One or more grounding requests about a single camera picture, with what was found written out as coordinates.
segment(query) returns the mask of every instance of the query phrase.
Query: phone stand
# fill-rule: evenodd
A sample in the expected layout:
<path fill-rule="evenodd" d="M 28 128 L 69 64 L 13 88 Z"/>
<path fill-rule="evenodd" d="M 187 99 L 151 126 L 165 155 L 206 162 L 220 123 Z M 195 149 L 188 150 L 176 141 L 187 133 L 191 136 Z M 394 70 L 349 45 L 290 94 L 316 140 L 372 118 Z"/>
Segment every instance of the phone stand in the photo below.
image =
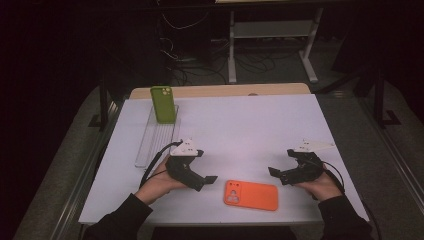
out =
<path fill-rule="evenodd" d="M 181 119 L 178 117 L 178 105 L 175 105 L 175 113 L 177 114 L 177 119 L 174 124 L 160 124 L 156 121 L 154 108 L 151 108 L 140 149 L 135 160 L 136 167 L 147 168 L 156 153 L 159 152 L 163 146 L 178 141 L 181 125 Z M 168 154 L 163 154 L 162 159 L 159 160 L 162 161 L 166 155 Z"/>

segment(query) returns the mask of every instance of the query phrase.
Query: green phone case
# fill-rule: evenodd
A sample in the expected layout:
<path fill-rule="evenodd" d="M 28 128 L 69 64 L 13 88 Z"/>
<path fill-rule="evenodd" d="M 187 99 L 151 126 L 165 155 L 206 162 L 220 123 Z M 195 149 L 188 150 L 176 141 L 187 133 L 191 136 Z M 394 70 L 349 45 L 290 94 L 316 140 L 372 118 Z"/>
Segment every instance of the green phone case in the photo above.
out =
<path fill-rule="evenodd" d="M 153 86 L 150 88 L 156 121 L 158 123 L 175 123 L 176 112 L 174 96 L 169 86 Z"/>

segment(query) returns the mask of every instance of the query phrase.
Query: orange phone case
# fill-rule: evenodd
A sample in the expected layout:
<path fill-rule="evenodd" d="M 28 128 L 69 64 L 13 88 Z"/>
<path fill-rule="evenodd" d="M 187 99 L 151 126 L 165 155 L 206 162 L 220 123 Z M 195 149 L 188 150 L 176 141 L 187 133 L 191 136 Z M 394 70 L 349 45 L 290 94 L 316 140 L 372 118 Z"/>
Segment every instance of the orange phone case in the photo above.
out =
<path fill-rule="evenodd" d="M 224 202 L 232 206 L 275 211 L 278 208 L 278 190 L 270 184 L 228 180 Z"/>

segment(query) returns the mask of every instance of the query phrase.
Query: wrist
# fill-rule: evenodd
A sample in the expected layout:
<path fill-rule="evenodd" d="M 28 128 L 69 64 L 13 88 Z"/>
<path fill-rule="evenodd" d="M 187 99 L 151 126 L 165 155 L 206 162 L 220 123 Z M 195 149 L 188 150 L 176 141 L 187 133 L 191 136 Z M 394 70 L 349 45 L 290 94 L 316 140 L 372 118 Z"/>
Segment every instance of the wrist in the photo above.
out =
<path fill-rule="evenodd" d="M 158 198 L 170 192 L 170 189 L 156 181 L 150 179 L 134 195 L 147 205 L 152 204 Z"/>
<path fill-rule="evenodd" d="M 340 190 L 337 187 L 319 189 L 319 191 L 316 191 L 314 195 L 320 202 L 331 199 L 331 198 L 343 196 L 342 192 L 340 192 Z"/>

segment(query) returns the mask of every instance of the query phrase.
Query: wooden table edge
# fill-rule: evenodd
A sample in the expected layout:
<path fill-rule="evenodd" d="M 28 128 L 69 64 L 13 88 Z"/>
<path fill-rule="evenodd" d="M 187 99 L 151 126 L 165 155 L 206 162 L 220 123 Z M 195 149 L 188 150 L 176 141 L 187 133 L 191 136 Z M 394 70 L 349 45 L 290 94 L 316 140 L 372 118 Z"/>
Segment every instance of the wooden table edge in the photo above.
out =
<path fill-rule="evenodd" d="M 172 87 L 174 98 L 311 94 L 305 83 L 240 84 Z M 149 99 L 150 88 L 135 88 L 130 99 Z"/>

